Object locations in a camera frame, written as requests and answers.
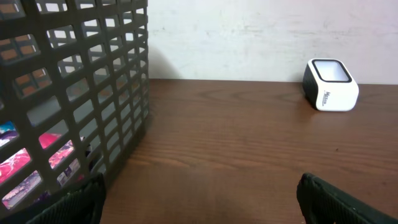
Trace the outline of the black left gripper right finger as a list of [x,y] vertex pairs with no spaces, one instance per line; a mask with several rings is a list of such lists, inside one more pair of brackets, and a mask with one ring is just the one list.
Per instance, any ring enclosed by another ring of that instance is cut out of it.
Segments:
[[397,219],[311,173],[302,175],[296,195],[306,224],[397,224]]

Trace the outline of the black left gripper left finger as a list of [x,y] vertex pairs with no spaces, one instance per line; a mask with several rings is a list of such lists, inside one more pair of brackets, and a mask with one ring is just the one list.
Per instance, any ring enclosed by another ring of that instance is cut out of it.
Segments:
[[97,224],[105,200],[104,175],[98,173],[1,219],[1,224]]

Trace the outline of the red purple snack packet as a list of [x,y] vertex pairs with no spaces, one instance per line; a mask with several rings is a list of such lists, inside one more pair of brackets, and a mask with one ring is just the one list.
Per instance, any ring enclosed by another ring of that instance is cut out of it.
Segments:
[[[43,149],[49,147],[54,143],[61,135],[60,134],[47,134],[44,133],[39,137],[40,145]],[[8,131],[1,136],[1,146],[10,142],[16,138],[15,131]],[[49,158],[49,164],[51,168],[55,168],[61,162],[63,162],[72,152],[74,151],[73,143],[68,141],[63,147],[61,147],[54,155]],[[22,148],[17,151],[10,158],[6,159],[1,163],[1,183],[10,179],[17,171],[22,169],[25,165],[30,162],[30,155],[26,148]],[[57,182],[60,186],[63,186],[66,181],[74,175],[74,173],[80,168],[80,163],[77,159],[74,159],[70,165],[57,177]],[[9,193],[2,198],[3,205],[11,210],[17,205],[31,190],[33,190],[39,183],[41,183],[41,176],[35,170],[29,176],[27,176],[21,183],[14,187]]]

